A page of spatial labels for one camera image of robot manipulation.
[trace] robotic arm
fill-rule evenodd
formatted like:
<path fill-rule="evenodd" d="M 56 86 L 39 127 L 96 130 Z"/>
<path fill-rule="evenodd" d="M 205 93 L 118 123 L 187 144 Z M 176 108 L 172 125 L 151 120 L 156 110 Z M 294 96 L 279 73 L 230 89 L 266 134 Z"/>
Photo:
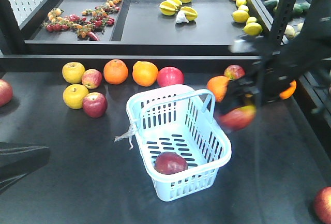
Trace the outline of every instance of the robotic arm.
<path fill-rule="evenodd" d="M 222 114 L 244 105 L 247 94 L 255 101 L 259 95 L 261 104 L 279 100 L 279 94 L 293 80 L 320 60 L 331 57 L 331 0 L 319 2 L 309 13 L 300 34 L 278 50 L 265 37 L 242 36 L 240 42 L 235 42 L 231 47 L 233 52 L 242 51 L 244 45 L 259 54 L 261 61 L 244 77 L 229 82 L 220 103 Z"/>

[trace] light blue basket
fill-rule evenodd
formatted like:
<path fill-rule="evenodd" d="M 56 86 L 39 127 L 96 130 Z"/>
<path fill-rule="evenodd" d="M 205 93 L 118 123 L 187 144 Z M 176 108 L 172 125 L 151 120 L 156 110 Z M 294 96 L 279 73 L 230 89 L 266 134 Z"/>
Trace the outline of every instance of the light blue basket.
<path fill-rule="evenodd" d="M 211 91 L 182 84 L 137 93 L 128 100 L 127 114 L 137 130 L 141 157 L 162 201 L 209 188 L 218 169 L 230 160 L 231 143 L 213 117 L 214 106 Z M 155 159 L 166 151 L 184 157 L 188 170 L 158 173 Z"/>

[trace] black object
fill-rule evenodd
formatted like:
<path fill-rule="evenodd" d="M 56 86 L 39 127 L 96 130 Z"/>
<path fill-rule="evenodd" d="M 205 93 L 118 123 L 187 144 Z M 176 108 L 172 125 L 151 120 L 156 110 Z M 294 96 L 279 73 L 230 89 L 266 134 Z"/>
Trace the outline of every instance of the black object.
<path fill-rule="evenodd" d="M 45 166 L 50 153 L 46 146 L 0 142 L 0 194 L 18 180 Z"/>

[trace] basket hole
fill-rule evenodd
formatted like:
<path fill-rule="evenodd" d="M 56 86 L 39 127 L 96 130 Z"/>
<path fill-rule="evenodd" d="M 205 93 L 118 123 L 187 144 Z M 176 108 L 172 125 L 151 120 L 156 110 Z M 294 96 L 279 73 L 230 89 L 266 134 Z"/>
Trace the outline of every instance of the basket hole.
<path fill-rule="evenodd" d="M 182 156 L 192 156 L 191 153 L 181 153 L 180 155 L 182 155 Z"/>

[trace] green fruit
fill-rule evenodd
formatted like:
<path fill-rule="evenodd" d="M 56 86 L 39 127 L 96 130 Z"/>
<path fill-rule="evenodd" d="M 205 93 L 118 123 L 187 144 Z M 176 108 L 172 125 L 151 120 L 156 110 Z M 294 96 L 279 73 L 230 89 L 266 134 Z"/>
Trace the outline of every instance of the green fruit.
<path fill-rule="evenodd" d="M 304 3 L 301 3 L 300 6 L 301 6 L 303 12 L 304 13 L 307 13 L 308 10 L 309 10 L 309 8 L 310 8 L 310 3 L 304 2 Z"/>
<path fill-rule="evenodd" d="M 277 4 L 277 0 L 266 0 L 263 2 L 263 5 L 267 10 L 273 10 L 273 8 L 277 6 Z"/>
<path fill-rule="evenodd" d="M 303 13 L 302 7 L 298 3 L 294 4 L 293 10 L 292 10 L 292 16 L 298 17 L 302 13 Z"/>

